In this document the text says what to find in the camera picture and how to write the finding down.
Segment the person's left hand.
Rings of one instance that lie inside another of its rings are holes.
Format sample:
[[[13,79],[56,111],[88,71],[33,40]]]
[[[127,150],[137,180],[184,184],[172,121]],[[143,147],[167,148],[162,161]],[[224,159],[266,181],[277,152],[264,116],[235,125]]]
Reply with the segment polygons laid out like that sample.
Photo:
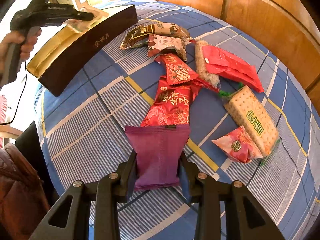
[[[34,46],[37,42],[38,37],[41,35],[42,30],[39,29],[37,33],[33,36],[25,38],[19,31],[12,31],[8,33],[2,40],[0,48],[1,48],[1,61],[0,61],[0,69],[1,74],[4,73],[4,63],[5,58],[7,56],[8,46],[10,43],[22,44],[21,52],[20,52],[20,59],[22,61],[26,61],[29,59],[31,52],[34,49]]]

